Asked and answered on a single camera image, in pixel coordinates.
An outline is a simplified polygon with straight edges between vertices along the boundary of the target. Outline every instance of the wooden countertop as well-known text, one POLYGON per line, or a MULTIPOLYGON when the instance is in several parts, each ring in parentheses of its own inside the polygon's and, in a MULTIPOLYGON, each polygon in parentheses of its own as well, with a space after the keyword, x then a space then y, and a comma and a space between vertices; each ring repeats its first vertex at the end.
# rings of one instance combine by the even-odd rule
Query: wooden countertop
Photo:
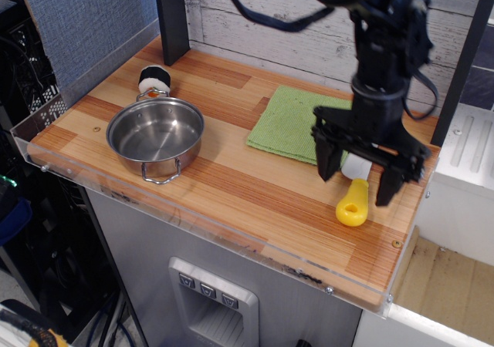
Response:
MULTIPOLYGON (((302 281, 331 285, 335 295, 379 311, 380 293, 388 292, 404 247, 393 243, 407 240, 438 148, 431 148, 421 184, 405 184, 387 207, 373 204, 382 171, 373 166, 368 220, 346 227, 335 218, 334 208, 350 185, 347 178, 337 173, 324 183, 315 166, 245 142, 279 85, 344 99, 351 95, 192 50, 167 70, 171 95, 195 104, 205 116, 201 152, 171 184, 147 183, 120 164, 107 145, 106 128, 116 112, 135 101, 140 71, 150 64, 163 65, 159 38, 40 133, 32 143, 51 153, 37 153, 36 159, 55 171, 70 164, 76 182, 92 181, 115 197, 153 208, 152 214, 167 221, 187 221, 219 241, 280 263, 282 271, 302 281)), ((424 143, 435 122, 404 119, 424 143)))

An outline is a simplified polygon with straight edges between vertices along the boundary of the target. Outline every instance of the stainless steel pot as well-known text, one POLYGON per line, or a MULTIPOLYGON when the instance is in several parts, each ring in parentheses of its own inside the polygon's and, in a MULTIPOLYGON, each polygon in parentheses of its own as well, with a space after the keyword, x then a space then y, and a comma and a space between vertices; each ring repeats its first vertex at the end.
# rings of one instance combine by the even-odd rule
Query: stainless steel pot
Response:
POLYGON ((167 184, 198 155, 204 126, 204 117, 192 104, 149 90, 113 117, 107 141, 129 171, 145 181, 167 184), (139 101, 150 93, 164 96, 139 101), (152 179, 163 176, 169 178, 152 179))

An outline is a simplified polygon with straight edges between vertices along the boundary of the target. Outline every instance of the green towel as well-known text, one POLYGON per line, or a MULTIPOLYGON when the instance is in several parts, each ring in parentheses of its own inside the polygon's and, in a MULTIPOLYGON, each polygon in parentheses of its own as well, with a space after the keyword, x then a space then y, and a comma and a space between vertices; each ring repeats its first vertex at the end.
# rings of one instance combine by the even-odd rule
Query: green towel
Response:
MULTIPOLYGON (((350 109, 351 102, 280 86, 249 134, 247 145, 317 164, 316 142, 311 135, 312 126, 316 123, 313 114, 316 106, 350 109)), ((347 153, 343 154, 342 163, 346 155, 347 153)))

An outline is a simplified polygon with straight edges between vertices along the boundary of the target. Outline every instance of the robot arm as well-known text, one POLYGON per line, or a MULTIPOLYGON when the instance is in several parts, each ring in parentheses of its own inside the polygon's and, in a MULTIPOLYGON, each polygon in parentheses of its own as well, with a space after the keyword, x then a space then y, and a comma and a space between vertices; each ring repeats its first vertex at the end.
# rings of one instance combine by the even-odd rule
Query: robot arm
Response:
POLYGON ((413 116, 406 104, 412 77, 433 91, 436 102, 438 98, 434 85, 419 72, 432 48, 427 35, 429 0, 318 0, 326 8, 295 22, 267 17, 232 1, 247 19, 289 32, 305 29, 335 7, 348 9, 358 59, 351 81, 353 105, 351 110, 314 109, 319 175, 324 180, 333 176, 343 150, 380 164, 384 172, 377 206, 388 205, 404 182, 420 180, 430 151, 406 131, 401 118, 404 111, 413 116))

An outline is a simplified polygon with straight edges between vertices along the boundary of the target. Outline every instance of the dispenser buttons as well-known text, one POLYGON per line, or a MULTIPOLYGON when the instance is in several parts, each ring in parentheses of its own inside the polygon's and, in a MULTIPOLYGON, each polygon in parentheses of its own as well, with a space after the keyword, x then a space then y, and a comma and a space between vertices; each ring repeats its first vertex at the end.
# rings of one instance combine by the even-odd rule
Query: dispenser buttons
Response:
POLYGON ((203 295, 209 298, 216 299, 216 290, 214 288, 211 288, 209 285, 201 283, 201 292, 203 295))
POLYGON ((181 273, 178 273, 178 277, 180 278, 180 283, 182 285, 185 285, 188 288, 195 288, 195 283, 193 278, 189 278, 187 275, 183 275, 181 273))
POLYGON ((222 293, 222 302, 223 305, 228 306, 229 308, 239 309, 239 301, 233 298, 231 295, 226 295, 222 293))

